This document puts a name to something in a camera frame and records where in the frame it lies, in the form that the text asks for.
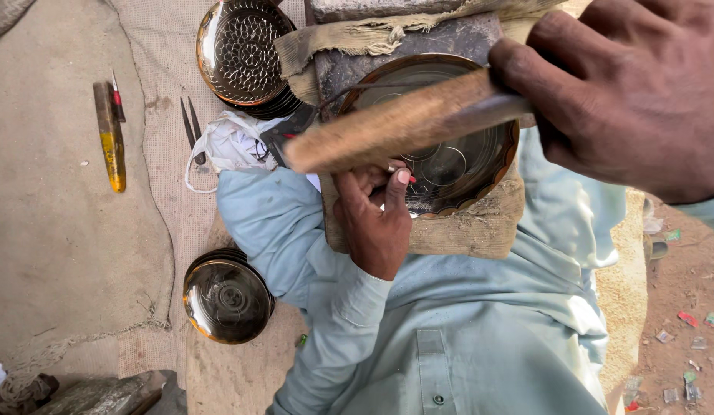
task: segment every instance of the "white plastic bag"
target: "white plastic bag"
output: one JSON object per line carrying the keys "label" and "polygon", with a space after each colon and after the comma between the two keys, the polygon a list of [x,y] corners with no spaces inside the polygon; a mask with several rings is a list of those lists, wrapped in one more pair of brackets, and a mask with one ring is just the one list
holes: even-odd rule
{"label": "white plastic bag", "polygon": [[268,154],[267,158],[262,161],[255,157],[257,152],[264,154],[267,151],[261,141],[258,143],[258,140],[262,132],[275,127],[279,122],[288,118],[290,116],[263,121],[252,118],[241,111],[223,111],[219,118],[205,126],[200,139],[195,142],[185,165],[185,185],[196,193],[212,193],[217,189],[200,191],[190,184],[188,175],[190,165],[193,158],[201,152],[205,152],[217,173],[222,170],[242,170],[250,167],[273,170],[277,167],[273,155]]}

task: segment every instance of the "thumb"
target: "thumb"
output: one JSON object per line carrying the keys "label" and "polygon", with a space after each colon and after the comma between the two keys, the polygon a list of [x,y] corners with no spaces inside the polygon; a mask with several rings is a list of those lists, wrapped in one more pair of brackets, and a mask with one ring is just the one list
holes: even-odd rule
{"label": "thumb", "polygon": [[390,176],[385,190],[385,212],[401,211],[406,207],[406,188],[411,179],[411,171],[400,168]]}

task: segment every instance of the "dirt ground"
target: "dirt ground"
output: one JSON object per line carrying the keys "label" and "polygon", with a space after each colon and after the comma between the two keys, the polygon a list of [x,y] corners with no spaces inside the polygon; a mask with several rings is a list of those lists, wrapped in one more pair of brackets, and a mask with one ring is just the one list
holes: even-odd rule
{"label": "dirt ground", "polygon": [[[714,415],[714,328],[703,323],[714,312],[714,234],[704,224],[674,208],[655,202],[655,216],[664,219],[662,231],[681,230],[681,239],[669,242],[669,255],[648,269],[649,304],[641,335],[638,368],[644,377],[638,404],[642,415]],[[684,311],[697,319],[692,327],[677,317]],[[656,339],[662,330],[675,336],[667,344]],[[691,349],[695,336],[707,340],[707,349]],[[685,398],[684,372],[695,372],[694,384],[702,391],[697,403]],[[664,402],[665,389],[677,389],[679,401]]]}

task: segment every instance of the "concrete floor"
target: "concrete floor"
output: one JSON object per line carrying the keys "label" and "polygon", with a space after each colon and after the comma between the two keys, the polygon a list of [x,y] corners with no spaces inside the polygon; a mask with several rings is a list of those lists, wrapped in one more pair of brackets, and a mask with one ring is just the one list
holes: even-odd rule
{"label": "concrete floor", "polygon": [[[92,88],[111,68],[128,119],[121,194],[108,183]],[[30,341],[167,320],[172,248],[143,133],[130,45],[103,1],[37,0],[0,37],[0,361]]]}

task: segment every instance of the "man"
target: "man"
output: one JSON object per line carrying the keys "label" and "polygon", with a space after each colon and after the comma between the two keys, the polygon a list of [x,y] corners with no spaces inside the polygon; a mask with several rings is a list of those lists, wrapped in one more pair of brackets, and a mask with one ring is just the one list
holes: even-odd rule
{"label": "man", "polygon": [[269,413],[606,413],[594,269],[616,261],[620,184],[714,229],[714,0],[595,0],[579,21],[547,14],[527,46],[500,40],[490,63],[537,109],[507,259],[407,255],[405,168],[335,177],[349,256],[305,177],[220,175],[228,230],[311,328]]}

